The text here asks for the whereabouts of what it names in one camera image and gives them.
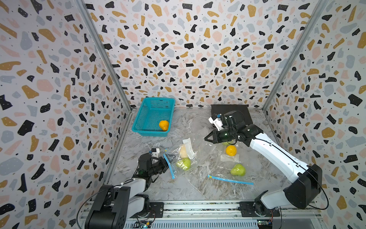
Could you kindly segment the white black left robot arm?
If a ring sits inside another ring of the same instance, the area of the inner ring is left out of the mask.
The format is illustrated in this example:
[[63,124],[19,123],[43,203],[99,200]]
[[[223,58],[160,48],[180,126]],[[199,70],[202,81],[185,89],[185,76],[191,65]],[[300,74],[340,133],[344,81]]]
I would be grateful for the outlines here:
[[84,228],[122,229],[127,219],[149,213],[150,200],[144,192],[155,182],[153,177],[165,173],[169,166],[166,156],[141,155],[131,179],[120,185],[104,185],[96,193]]

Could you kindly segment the beige fruit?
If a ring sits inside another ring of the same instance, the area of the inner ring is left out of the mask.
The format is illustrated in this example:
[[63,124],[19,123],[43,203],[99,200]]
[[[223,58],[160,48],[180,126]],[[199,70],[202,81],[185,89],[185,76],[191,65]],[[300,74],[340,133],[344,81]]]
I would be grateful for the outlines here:
[[184,144],[180,145],[179,154],[180,154],[180,158],[188,158],[188,154],[187,154],[186,147]]

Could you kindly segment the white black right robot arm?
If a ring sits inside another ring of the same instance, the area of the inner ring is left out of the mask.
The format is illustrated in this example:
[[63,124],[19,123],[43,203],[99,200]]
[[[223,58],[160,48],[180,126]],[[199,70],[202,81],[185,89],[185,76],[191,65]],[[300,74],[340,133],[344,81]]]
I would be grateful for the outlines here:
[[308,207],[323,192],[322,169],[292,156],[272,141],[260,127],[239,119],[238,114],[239,111],[213,114],[209,122],[216,129],[205,137],[205,141],[213,144],[242,142],[268,159],[291,182],[284,189],[264,191],[256,197],[253,203],[256,215],[264,217],[270,210],[289,205],[302,210]]

